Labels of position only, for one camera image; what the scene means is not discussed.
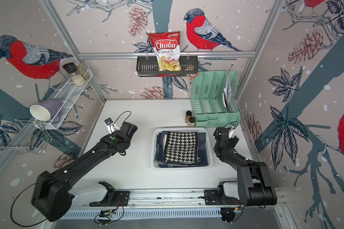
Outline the glass spice jar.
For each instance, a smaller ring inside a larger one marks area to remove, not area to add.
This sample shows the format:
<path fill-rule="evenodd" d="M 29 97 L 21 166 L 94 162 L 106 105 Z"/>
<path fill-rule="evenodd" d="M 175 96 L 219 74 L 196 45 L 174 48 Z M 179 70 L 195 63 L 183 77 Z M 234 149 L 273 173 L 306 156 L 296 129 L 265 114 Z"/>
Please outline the glass spice jar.
<path fill-rule="evenodd" d="M 76 68 L 77 68 L 77 72 L 80 75 L 82 75 L 85 80 L 88 80 L 89 79 L 89 72 L 88 72 L 87 68 L 79 61 L 77 61 L 75 63 L 75 65 L 76 65 Z"/>

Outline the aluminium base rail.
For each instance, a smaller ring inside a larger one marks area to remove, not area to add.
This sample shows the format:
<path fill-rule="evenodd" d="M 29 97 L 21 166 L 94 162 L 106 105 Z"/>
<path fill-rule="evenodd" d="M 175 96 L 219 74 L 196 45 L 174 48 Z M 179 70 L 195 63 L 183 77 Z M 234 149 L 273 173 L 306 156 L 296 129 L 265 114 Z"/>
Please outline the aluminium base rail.
<path fill-rule="evenodd" d="M 121 220 L 219 217 L 234 222 L 248 209 L 236 197 L 227 197 L 218 189 L 114 190 L 113 197 L 111 204 L 96 202 L 72 208 L 61 219 L 94 219 L 101 211 L 116 209 L 116 198 L 125 209 Z M 115 219 L 121 214 L 119 207 Z"/>

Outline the red Chuba chips bag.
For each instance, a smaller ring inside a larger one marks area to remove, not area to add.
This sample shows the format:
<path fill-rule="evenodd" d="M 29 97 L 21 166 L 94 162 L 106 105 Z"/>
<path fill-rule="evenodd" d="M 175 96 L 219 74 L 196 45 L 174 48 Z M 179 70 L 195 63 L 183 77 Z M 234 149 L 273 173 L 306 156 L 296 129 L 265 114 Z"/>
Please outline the red Chuba chips bag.
<path fill-rule="evenodd" d="M 161 72 L 181 71 L 180 35 L 177 32 L 150 33 L 149 38 L 156 54 L 158 70 Z"/>

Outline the navy plaid scarf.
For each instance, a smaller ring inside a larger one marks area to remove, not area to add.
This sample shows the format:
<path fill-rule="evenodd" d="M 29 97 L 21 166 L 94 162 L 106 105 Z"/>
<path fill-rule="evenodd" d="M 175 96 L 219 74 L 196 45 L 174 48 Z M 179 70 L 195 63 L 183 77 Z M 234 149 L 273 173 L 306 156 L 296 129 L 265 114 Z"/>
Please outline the navy plaid scarf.
<path fill-rule="evenodd" d="M 161 137 L 161 143 L 160 143 L 160 145 L 159 144 L 157 145 L 157 146 L 161 147 L 162 155 L 160 157 L 158 154 L 156 154 L 156 156 L 158 156 L 158 157 L 155 159 L 155 161 L 160 161 L 161 163 L 165 163 L 163 161 L 163 147 L 165 145 L 166 135 L 167 135 L 167 132 L 163 133 L 163 134 L 159 134 L 159 137 Z M 203 149 L 204 149 L 205 134 L 203 133 L 201 136 L 198 135 L 198 138 L 199 138 L 199 145 L 201 144 Z M 204 163 L 204 161 L 205 161 L 205 159 L 203 159 L 203 156 L 199 155 L 199 151 L 198 151 L 198 159 L 199 159 L 199 162 L 197 162 L 197 163 Z M 178 164 L 178 165 L 179 166 L 197 166 L 197 163 L 191 164 L 191 165 L 187 165 L 187 164 Z"/>

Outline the tan spice bottle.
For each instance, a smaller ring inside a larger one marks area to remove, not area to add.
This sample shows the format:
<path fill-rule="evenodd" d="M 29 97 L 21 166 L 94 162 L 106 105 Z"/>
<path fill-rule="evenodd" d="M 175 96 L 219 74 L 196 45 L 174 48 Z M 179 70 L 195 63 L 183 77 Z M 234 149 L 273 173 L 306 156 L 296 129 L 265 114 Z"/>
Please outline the tan spice bottle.
<path fill-rule="evenodd" d="M 196 119 L 193 116 L 189 117 L 188 127 L 194 127 L 195 126 L 195 122 L 196 122 Z"/>

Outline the houndstooth scarf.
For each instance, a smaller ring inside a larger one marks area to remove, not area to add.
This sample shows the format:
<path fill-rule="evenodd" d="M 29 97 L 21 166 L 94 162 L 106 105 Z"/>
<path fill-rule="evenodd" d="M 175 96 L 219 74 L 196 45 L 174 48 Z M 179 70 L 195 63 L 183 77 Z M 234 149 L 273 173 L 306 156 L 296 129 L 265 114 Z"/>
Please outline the houndstooth scarf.
<path fill-rule="evenodd" d="M 163 161 L 173 164 L 195 164 L 198 159 L 197 132 L 167 132 L 163 147 Z"/>

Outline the lavender cup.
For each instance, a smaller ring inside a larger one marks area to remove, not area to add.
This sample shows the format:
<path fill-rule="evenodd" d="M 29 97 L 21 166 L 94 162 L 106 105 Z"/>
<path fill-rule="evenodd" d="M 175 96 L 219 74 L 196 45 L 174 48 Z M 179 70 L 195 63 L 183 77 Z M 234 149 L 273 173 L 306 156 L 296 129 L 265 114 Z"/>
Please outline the lavender cup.
<path fill-rule="evenodd" d="M 33 118 L 47 122 L 55 118 L 62 106 L 62 101 L 58 99 L 49 99 L 42 101 L 37 105 L 32 105 L 30 107 L 30 113 Z"/>

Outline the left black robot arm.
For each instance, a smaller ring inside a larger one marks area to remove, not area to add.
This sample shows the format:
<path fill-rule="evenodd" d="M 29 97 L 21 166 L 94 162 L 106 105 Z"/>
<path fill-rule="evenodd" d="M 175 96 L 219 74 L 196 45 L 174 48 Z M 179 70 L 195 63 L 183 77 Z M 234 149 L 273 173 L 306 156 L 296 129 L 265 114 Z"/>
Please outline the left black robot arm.
<path fill-rule="evenodd" d="M 61 219 L 70 209 L 89 203 L 115 201 L 114 188 L 106 181 L 100 181 L 85 188 L 73 186 L 99 163 L 120 153 L 126 154 L 137 126 L 123 122 L 116 130 L 100 139 L 88 152 L 55 172 L 44 171 L 37 177 L 31 204 L 49 221 Z"/>

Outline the white plastic basket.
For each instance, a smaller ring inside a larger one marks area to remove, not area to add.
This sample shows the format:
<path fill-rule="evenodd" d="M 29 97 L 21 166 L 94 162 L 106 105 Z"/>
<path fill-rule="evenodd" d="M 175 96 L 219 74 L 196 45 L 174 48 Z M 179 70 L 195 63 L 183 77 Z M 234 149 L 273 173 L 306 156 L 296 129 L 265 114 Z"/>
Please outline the white plastic basket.
<path fill-rule="evenodd" d="M 158 157 L 162 155 L 161 147 L 157 146 L 161 143 L 161 137 L 159 134 L 163 134 L 166 132 L 183 132 L 183 133 L 190 133 L 190 132 L 198 132 L 199 136 L 203 133 L 205 134 L 205 142 L 204 142 L 204 149 L 202 145 L 199 145 L 199 155 L 203 156 L 205 159 L 204 163 L 197 163 L 197 166 L 179 166 L 177 164 L 169 163 L 161 163 L 160 161 L 155 161 Z M 212 147 L 210 144 L 209 134 L 205 128 L 201 127 L 174 127 L 174 128 L 159 128 L 156 129 L 153 133 L 152 143 L 151 143 L 151 167 L 154 170 L 197 170 L 197 169 L 210 169 L 213 166 L 213 152 Z"/>

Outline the papers in organizer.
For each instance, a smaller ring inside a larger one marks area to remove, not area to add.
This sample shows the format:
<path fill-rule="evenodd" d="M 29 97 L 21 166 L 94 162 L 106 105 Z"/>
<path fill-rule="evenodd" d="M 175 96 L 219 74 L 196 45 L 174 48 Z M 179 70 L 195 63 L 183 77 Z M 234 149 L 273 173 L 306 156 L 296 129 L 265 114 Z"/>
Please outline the papers in organizer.
<path fill-rule="evenodd" d="M 235 84 L 234 81 L 231 80 L 230 76 L 227 74 L 225 87 L 223 88 L 223 102 L 226 110 L 229 113 L 234 113 L 234 99 L 235 99 Z"/>

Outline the black wall-mounted basket shelf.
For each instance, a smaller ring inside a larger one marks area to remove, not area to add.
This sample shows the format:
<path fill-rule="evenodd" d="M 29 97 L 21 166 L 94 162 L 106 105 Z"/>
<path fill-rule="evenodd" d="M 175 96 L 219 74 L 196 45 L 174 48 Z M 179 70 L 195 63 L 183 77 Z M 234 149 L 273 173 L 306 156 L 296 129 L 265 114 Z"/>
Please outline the black wall-mounted basket shelf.
<path fill-rule="evenodd" d="M 179 62 L 182 68 L 180 71 L 159 71 L 157 58 L 155 56 L 142 56 L 137 59 L 136 72 L 139 77 L 186 76 L 187 74 L 197 74 L 197 56 L 181 56 Z"/>

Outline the brown spice bottle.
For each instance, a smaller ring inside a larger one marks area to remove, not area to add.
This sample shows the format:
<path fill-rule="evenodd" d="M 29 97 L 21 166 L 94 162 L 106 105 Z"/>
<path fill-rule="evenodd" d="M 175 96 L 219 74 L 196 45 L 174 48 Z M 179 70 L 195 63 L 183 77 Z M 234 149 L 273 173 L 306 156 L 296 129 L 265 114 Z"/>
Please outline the brown spice bottle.
<path fill-rule="evenodd" d="M 189 119 L 190 119 L 190 117 L 193 115 L 193 113 L 192 113 L 192 111 L 186 111 L 186 113 L 185 113 L 185 123 L 189 123 Z"/>

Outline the mint green file organizer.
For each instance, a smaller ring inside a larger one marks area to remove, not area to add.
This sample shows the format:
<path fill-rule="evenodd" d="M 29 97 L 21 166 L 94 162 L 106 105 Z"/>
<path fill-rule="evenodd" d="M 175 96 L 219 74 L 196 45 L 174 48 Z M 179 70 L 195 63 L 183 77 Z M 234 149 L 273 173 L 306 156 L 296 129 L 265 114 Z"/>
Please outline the mint green file organizer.
<path fill-rule="evenodd" d="M 226 76 L 230 76 L 235 84 L 234 113 L 229 113 L 223 102 L 223 88 Z M 199 72 L 192 80 L 190 92 L 191 109 L 196 119 L 195 127 L 216 128 L 229 123 L 240 123 L 240 112 L 236 106 L 236 92 L 239 75 L 235 71 Z"/>

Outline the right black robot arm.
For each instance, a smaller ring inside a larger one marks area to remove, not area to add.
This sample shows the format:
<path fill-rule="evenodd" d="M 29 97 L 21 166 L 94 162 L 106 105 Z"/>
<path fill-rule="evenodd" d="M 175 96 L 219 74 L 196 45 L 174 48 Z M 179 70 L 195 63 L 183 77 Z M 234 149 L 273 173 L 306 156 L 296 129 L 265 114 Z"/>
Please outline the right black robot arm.
<path fill-rule="evenodd" d="M 220 161 L 230 165 L 237 172 L 238 197 L 244 206 L 275 206 L 277 195 L 268 166 L 239 154 L 234 147 L 237 137 L 229 138 L 229 129 L 218 127 L 213 136 L 214 152 Z"/>

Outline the black lid spice jar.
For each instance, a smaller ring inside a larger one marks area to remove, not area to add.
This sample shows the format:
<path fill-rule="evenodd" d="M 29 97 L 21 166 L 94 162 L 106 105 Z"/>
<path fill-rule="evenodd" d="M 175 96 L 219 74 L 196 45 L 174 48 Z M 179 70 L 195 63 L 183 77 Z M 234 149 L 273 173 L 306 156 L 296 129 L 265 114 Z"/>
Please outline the black lid spice jar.
<path fill-rule="evenodd" d="M 72 82 L 77 86 L 83 86 L 86 83 L 84 76 L 77 71 L 77 66 L 74 63 L 64 64 L 63 69 L 71 75 Z"/>

